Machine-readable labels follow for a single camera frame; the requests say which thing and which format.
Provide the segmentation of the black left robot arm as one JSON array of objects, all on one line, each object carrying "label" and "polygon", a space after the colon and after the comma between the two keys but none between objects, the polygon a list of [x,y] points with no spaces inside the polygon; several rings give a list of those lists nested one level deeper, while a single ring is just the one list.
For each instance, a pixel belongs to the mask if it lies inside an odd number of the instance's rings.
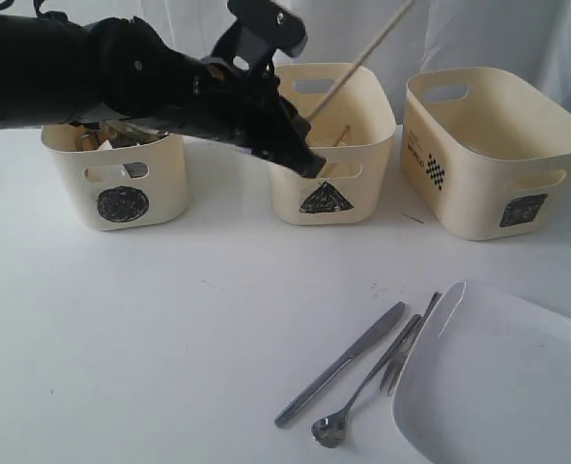
[{"label": "black left robot arm", "polygon": [[303,178],[325,159],[270,60],[237,71],[170,48],[145,20],[0,14],[0,130],[119,121],[237,146]]}]

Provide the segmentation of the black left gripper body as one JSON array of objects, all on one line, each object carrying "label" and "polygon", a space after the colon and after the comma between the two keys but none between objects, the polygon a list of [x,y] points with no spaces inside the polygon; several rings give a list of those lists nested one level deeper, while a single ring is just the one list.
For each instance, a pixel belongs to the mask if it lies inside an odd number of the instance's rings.
[{"label": "black left gripper body", "polygon": [[278,92],[273,63],[239,72],[180,55],[166,66],[154,125],[251,151],[277,154],[295,146],[293,110]]}]

